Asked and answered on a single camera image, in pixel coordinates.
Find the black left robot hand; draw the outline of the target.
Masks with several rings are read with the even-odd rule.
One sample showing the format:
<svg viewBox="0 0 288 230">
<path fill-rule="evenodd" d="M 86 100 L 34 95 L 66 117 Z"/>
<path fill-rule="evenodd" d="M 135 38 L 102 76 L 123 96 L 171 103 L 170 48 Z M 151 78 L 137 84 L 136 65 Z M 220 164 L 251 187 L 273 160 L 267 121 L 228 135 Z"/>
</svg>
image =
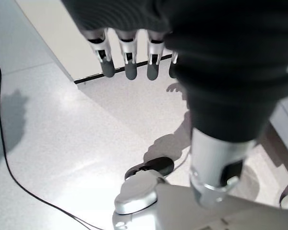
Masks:
<svg viewBox="0 0 288 230">
<path fill-rule="evenodd" d="M 159 32 L 178 58 L 192 124 L 198 202 L 222 201 L 277 103 L 288 96 L 288 0 L 65 0 L 88 39 L 102 28 Z"/>
</svg>

